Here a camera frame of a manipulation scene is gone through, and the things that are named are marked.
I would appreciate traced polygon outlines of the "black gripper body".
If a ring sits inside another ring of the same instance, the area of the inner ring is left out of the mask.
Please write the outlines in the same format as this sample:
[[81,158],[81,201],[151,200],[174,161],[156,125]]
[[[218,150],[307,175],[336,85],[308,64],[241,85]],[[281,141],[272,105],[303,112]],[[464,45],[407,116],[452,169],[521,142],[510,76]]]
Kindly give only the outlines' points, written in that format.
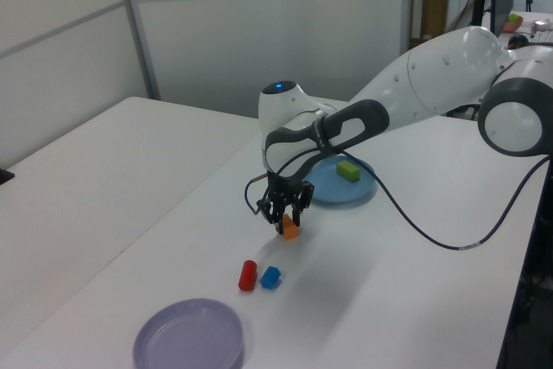
[[291,206],[292,192],[296,184],[302,183],[304,180],[285,179],[276,173],[268,173],[268,187],[266,196],[279,195],[283,200],[284,210],[287,206]]

